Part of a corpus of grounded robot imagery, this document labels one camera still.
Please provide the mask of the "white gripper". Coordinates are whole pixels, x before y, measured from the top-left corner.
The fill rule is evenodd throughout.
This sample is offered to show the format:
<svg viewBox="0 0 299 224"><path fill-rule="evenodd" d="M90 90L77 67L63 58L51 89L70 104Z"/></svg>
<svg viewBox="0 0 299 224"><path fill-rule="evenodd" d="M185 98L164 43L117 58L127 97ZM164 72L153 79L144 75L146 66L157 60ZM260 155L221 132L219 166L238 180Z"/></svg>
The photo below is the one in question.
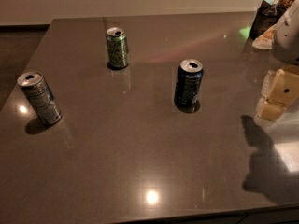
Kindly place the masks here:
<svg viewBox="0 0 299 224"><path fill-rule="evenodd" d="M283 63L299 64L299 0L279 18L273 38L273 55ZM256 115L275 121L299 98L299 68L268 70L263 79Z"/></svg>

